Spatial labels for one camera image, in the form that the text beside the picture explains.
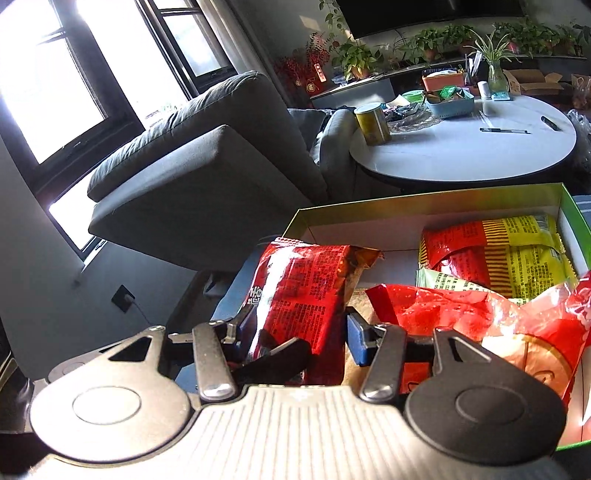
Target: gray sofa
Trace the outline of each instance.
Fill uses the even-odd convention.
[[[257,72],[211,88],[94,173],[89,232],[193,270],[237,271],[300,208],[371,196],[347,110],[288,111]]]

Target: green packet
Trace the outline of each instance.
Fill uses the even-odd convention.
[[[439,290],[455,290],[455,291],[490,291],[488,288],[481,287],[476,283],[472,283],[461,278],[448,275],[446,273],[437,272],[428,268],[421,268],[417,270],[417,287],[421,288],[437,288]],[[523,305],[527,303],[528,299],[508,299],[509,301]]]
[[[454,93],[456,93],[456,91],[458,90],[458,88],[456,86],[449,86],[449,87],[444,87],[442,88],[441,92],[439,92],[439,96],[443,99],[443,100],[447,100],[448,98],[450,98]]]

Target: small white cup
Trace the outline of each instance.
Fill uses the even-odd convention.
[[[489,100],[491,98],[491,88],[488,86],[488,82],[478,82],[478,89],[480,90],[480,97],[483,100]]]

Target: window frame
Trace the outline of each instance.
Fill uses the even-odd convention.
[[[41,43],[57,40],[67,43],[80,77],[104,120],[39,163],[0,92],[0,135],[41,208],[74,252],[85,260],[100,239],[94,237],[83,248],[78,248],[53,218],[49,207],[108,155],[141,134],[144,127],[111,72],[90,28],[78,14],[76,0],[48,2],[61,28],[48,33]]]
[[[80,77],[104,120],[39,163],[0,92],[0,135],[22,178],[46,215],[80,259],[85,260],[102,240],[93,237],[83,248],[78,248],[49,212],[49,207],[111,153],[144,132],[145,128],[111,71],[90,27],[78,13],[76,0],[48,2],[61,27],[47,33],[42,43],[57,40],[67,43]],[[196,76],[166,24],[167,16],[203,15],[196,1],[190,0],[187,8],[159,9],[154,0],[135,0],[135,5],[188,100],[236,75],[236,70],[228,60],[228,67]],[[215,48],[211,47],[212,51],[216,56],[223,54],[225,57],[207,20],[205,23],[209,27],[205,27],[207,32],[204,32],[208,43],[211,45],[212,42],[217,42]]]
[[[205,27],[207,32],[204,32],[210,48],[216,56],[223,56],[223,59],[228,63],[228,67],[221,67],[212,72],[204,73],[196,76],[187,60],[187,57],[180,48],[178,42],[170,31],[165,17],[174,17],[178,15],[203,15],[201,7],[197,5],[195,0],[187,0],[190,6],[178,8],[158,8],[154,0],[135,0],[135,3],[143,13],[146,25],[150,29],[154,40],[158,44],[160,51],[163,53],[165,60],[170,69],[175,72],[177,80],[181,87],[188,95],[195,98],[199,93],[203,93],[213,85],[222,82],[234,75],[236,70],[230,63],[227,55],[217,40],[215,33],[211,26],[207,23]]]

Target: wall outlet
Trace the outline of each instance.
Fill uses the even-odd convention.
[[[121,285],[111,299],[111,301],[117,305],[119,310],[121,310],[123,313],[126,313],[127,310],[129,310],[129,307],[131,307],[131,302],[125,299],[126,295],[129,295],[131,298],[135,299],[131,292],[127,290],[125,286]]]

